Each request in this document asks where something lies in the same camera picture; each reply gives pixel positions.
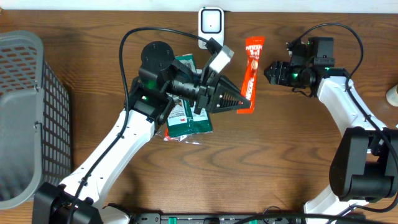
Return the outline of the red dustpan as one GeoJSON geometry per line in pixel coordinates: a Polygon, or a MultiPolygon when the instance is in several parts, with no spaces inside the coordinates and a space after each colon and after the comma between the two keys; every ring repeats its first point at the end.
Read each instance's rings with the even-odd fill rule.
{"type": "Polygon", "coordinates": [[[195,145],[202,145],[202,137],[197,134],[188,134],[188,135],[181,135],[177,137],[171,137],[168,130],[165,129],[163,131],[158,131],[155,136],[161,138],[164,141],[170,141],[170,142],[180,142],[180,143],[185,143],[185,144],[195,144],[195,145]]]}

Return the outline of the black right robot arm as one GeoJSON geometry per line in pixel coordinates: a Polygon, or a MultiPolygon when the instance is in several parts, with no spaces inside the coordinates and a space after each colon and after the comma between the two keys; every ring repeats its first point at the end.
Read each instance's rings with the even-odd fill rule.
{"type": "Polygon", "coordinates": [[[349,72],[335,67],[334,40],[311,37],[288,44],[290,61],[272,62],[264,76],[272,85],[311,90],[323,103],[342,139],[329,184],[306,202],[306,214],[345,216],[383,198],[397,198],[397,131],[378,120],[354,88],[349,72]]]}

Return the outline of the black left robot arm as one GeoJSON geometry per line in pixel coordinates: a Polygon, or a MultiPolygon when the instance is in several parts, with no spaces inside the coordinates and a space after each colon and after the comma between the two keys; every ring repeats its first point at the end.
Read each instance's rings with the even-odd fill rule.
{"type": "Polygon", "coordinates": [[[189,101],[195,113],[220,113],[250,107],[240,90],[221,70],[233,51],[211,39],[211,57],[201,73],[175,58],[162,41],[147,44],[124,109],[94,152],[59,185],[44,183],[34,197],[34,223],[129,223],[132,215],[106,205],[105,199],[133,156],[167,121],[175,97],[189,101]]]}

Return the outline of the green grip gloves package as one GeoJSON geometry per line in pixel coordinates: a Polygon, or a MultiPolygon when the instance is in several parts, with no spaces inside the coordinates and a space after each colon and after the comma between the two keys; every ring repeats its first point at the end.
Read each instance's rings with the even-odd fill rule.
{"type": "Polygon", "coordinates": [[[200,114],[194,113],[194,107],[188,100],[169,94],[174,100],[175,106],[167,118],[167,127],[171,137],[188,134],[212,133],[213,127],[209,114],[202,109],[200,114]]]}

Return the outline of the red snack stick packet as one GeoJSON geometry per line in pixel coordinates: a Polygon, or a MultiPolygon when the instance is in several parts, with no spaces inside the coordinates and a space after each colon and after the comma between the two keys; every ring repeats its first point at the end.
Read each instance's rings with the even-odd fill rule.
{"type": "Polygon", "coordinates": [[[237,114],[252,114],[254,112],[259,59],[265,40],[264,36],[253,36],[246,39],[245,49],[248,60],[241,94],[250,101],[250,107],[237,110],[237,114]]]}

